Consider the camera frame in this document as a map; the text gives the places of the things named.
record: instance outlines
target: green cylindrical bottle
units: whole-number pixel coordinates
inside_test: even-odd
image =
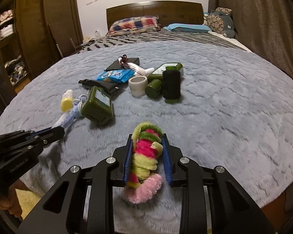
[[[149,98],[156,98],[160,94],[161,88],[162,88],[162,81],[158,79],[154,79],[152,80],[152,82],[150,82],[146,86],[146,88],[144,89],[144,92]]]

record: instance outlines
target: white plastic bottle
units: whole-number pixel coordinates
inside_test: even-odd
[[[98,39],[101,38],[101,35],[100,35],[100,32],[99,32],[99,31],[95,31],[95,32],[94,32],[94,38],[95,38],[96,40],[98,40]]]
[[[62,112],[66,112],[73,108],[73,91],[67,90],[62,97],[60,109]]]

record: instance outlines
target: small bottle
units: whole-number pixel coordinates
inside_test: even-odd
[[[152,80],[152,82],[150,82],[146,86],[144,92],[149,98],[157,98],[157,96],[161,92],[161,88],[162,88],[162,81],[158,79],[154,79]]]
[[[73,91],[67,90],[62,97],[60,109],[62,112],[66,112],[73,108]]]
[[[94,32],[94,38],[95,38],[96,40],[98,40],[98,39],[101,38],[101,35],[100,35],[100,32],[99,32],[99,31],[95,31],[95,32]]]

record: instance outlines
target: black box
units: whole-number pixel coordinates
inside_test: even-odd
[[[132,62],[136,65],[140,65],[140,60],[139,58],[128,58],[128,62]],[[109,65],[104,71],[111,71],[111,70],[117,70],[117,69],[122,69],[121,65],[118,64],[118,60],[114,61],[111,65]]]

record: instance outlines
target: green square bottle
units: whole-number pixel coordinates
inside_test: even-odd
[[[102,88],[92,87],[87,95],[87,102],[82,107],[81,114],[98,125],[105,125],[114,116],[111,96]]]
[[[183,76],[183,65],[180,62],[167,62],[159,66],[156,70],[150,74],[148,82],[150,83],[153,79],[163,80],[163,72],[166,70],[166,67],[176,67],[180,74]]]

